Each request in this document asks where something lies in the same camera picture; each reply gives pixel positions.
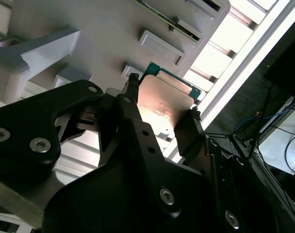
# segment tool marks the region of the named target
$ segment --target black metal bracket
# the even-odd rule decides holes
[[[126,94],[126,96],[135,100],[136,103],[138,102],[139,84],[139,74],[131,73],[123,89],[123,92]]]
[[[0,108],[0,176],[27,183],[47,178],[60,143],[83,133],[73,123],[76,113],[102,95],[95,84],[78,81]]]
[[[219,144],[205,135],[199,116],[200,112],[194,108],[175,127],[180,156],[185,158],[183,164],[201,172],[210,181],[216,217],[228,232],[243,232],[230,166]]]
[[[229,136],[229,140],[230,142],[234,145],[235,149],[237,150],[238,154],[240,155],[240,157],[244,160],[247,159],[247,157],[245,156],[244,152],[241,150],[240,146],[238,145],[237,141],[235,140],[235,138],[233,137],[233,135]]]

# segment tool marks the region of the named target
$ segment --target mounting hole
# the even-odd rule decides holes
[[[155,149],[153,147],[148,147],[147,150],[150,152],[150,153],[155,153]]]
[[[124,101],[128,102],[128,103],[131,103],[131,99],[127,98],[127,97],[124,97]]]
[[[211,142],[212,145],[214,145],[215,147],[217,147],[217,143],[216,143],[216,141],[210,139],[210,142]]]
[[[145,136],[149,136],[149,133],[148,133],[148,131],[146,131],[146,130],[142,130],[142,133],[143,133],[143,135],[145,135]]]
[[[97,89],[96,89],[95,87],[93,87],[93,86],[90,86],[88,89],[89,89],[90,91],[92,91],[92,92],[97,92]]]

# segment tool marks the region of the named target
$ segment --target blue cable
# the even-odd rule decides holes
[[[289,111],[289,110],[290,110],[290,109],[285,108],[282,112],[277,113],[277,114],[274,114],[274,115],[271,115],[271,116],[266,116],[266,117],[264,117],[264,119],[267,120],[267,119],[270,119],[270,118],[272,118],[272,117],[279,116],[279,115],[284,114],[285,112],[287,112],[287,111]],[[246,121],[254,120],[255,118],[256,118],[256,117],[250,117],[250,118],[247,118],[247,119],[243,120],[242,122],[240,122],[240,123],[236,126],[236,129],[235,129],[234,133],[236,133],[236,132],[240,129],[240,126],[241,126],[243,123],[245,123]]]

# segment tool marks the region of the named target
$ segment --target silver screw head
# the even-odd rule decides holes
[[[173,205],[173,203],[175,203],[175,198],[169,189],[162,188],[160,191],[160,196],[163,202],[165,202],[167,205]]]
[[[38,137],[31,140],[29,146],[30,149],[34,152],[46,153],[47,151],[49,151],[51,144],[47,139]]]
[[[225,218],[226,221],[236,230],[239,229],[239,222],[238,219],[233,215],[230,211],[226,210],[225,211]]]
[[[89,89],[90,91],[92,91],[92,92],[97,92],[97,89],[96,89],[95,87],[93,87],[93,86],[90,86],[88,89]]]
[[[4,142],[6,141],[7,139],[9,139],[11,136],[11,133],[4,129],[4,128],[0,128],[0,142]]]
[[[124,101],[128,102],[128,103],[131,103],[131,99],[127,98],[127,97],[124,97]]]

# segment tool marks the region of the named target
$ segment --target metal plate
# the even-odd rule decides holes
[[[154,133],[170,133],[190,109],[194,100],[153,75],[147,75],[139,87],[138,108],[142,120]]]
[[[158,72],[156,77],[184,92],[186,95],[190,95],[190,93],[192,92],[192,88],[190,86],[181,83],[179,80],[173,78],[172,76],[161,70]]]

